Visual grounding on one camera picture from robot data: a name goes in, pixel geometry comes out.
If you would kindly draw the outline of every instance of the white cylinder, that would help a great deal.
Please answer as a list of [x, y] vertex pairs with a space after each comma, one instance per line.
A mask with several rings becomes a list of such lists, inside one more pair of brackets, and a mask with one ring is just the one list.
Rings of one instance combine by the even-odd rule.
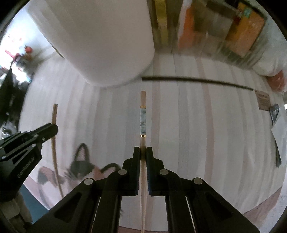
[[146, 0], [36, 0], [29, 3], [28, 13], [92, 85], [125, 83], [153, 59]]

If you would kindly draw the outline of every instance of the paper sign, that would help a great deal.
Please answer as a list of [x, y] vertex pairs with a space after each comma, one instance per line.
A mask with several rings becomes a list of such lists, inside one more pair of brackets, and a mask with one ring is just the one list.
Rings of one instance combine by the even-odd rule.
[[282, 165], [285, 166], [287, 155], [287, 127], [283, 114], [286, 114], [286, 112], [280, 110], [271, 131], [278, 146]]
[[259, 109], [269, 111], [271, 107], [271, 102], [268, 93], [255, 90], [255, 94], [257, 97]]

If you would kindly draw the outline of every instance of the wooden stick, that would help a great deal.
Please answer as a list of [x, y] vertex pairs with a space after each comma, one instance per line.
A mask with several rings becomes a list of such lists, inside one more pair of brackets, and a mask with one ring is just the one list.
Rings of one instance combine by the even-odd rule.
[[229, 83], [224, 81], [217, 81], [217, 80], [211, 80], [211, 79], [205, 79], [205, 78], [194, 78], [194, 77], [174, 77], [174, 76], [142, 76], [142, 81], [181, 81], [181, 82], [199, 82], [199, 83], [207, 83], [207, 84], [216, 84], [216, 85], [222, 85], [222, 86], [230, 86], [230, 87], [236, 87], [241, 89], [246, 89], [249, 91], [254, 91], [253, 88], [235, 84], [235, 83]]
[[[53, 113], [52, 113], [52, 124], [56, 124], [56, 118], [57, 118], [57, 110], [58, 105], [54, 104], [53, 106]], [[57, 156], [56, 156], [56, 137], [52, 137], [52, 157], [53, 157], [53, 164], [54, 164], [54, 170], [55, 170], [55, 177], [56, 177], [56, 184], [59, 188], [61, 197], [64, 198], [63, 191], [61, 188], [61, 184], [59, 183], [59, 172], [58, 172], [58, 165], [57, 165]]]
[[145, 232], [146, 223], [146, 205], [147, 205], [147, 174], [146, 174], [146, 92], [141, 91], [141, 105], [140, 105], [140, 208], [141, 208], [141, 233]]

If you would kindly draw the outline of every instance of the metal screw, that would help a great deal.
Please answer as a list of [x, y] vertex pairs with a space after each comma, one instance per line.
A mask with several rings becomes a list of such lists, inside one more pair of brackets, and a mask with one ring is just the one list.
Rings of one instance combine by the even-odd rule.
[[195, 184], [197, 184], [197, 185], [200, 185], [200, 184], [202, 184], [202, 179], [201, 179], [201, 178], [195, 178], [195, 179], [193, 180], [193, 182], [194, 182]]
[[167, 169], [162, 169], [162, 170], [160, 170], [160, 174], [167, 175], [168, 174], [168, 170]]
[[118, 173], [119, 173], [120, 175], [125, 175], [125, 174], [127, 173], [127, 170], [125, 170], [125, 169], [120, 169], [120, 170], [118, 171]]
[[91, 179], [91, 178], [87, 178], [87, 179], [84, 180], [84, 184], [85, 185], [90, 185], [92, 183], [93, 183], [93, 179]]

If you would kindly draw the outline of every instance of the wooden rod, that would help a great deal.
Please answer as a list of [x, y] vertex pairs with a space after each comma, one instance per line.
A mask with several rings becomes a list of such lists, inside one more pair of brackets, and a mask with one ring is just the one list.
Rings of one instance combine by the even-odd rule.
[[[56, 124], [56, 118], [57, 118], [57, 110], [58, 105], [53, 105], [53, 113], [52, 113], [52, 124]], [[56, 184], [59, 188], [61, 197], [64, 198], [63, 190], [61, 188], [61, 184], [59, 182], [59, 172], [58, 172], [58, 165], [57, 165], [57, 156], [56, 156], [56, 137], [52, 137], [52, 157], [53, 157], [53, 164], [54, 164], [54, 170], [55, 170], [55, 177], [56, 177]]]
[[174, 76], [142, 76], [142, 81], [181, 81], [181, 82], [199, 82], [199, 83], [207, 83], [207, 84], [216, 84], [216, 85], [222, 85], [222, 86], [230, 86], [230, 87], [236, 87], [241, 89], [246, 89], [249, 91], [254, 91], [253, 88], [235, 84], [235, 83], [229, 83], [224, 81], [217, 81], [212, 79], [205, 79], [205, 78], [194, 78], [194, 77], [174, 77]]
[[145, 232], [146, 205], [148, 198], [147, 174], [146, 174], [146, 92], [141, 91], [140, 103], [140, 208], [141, 208], [141, 233]]

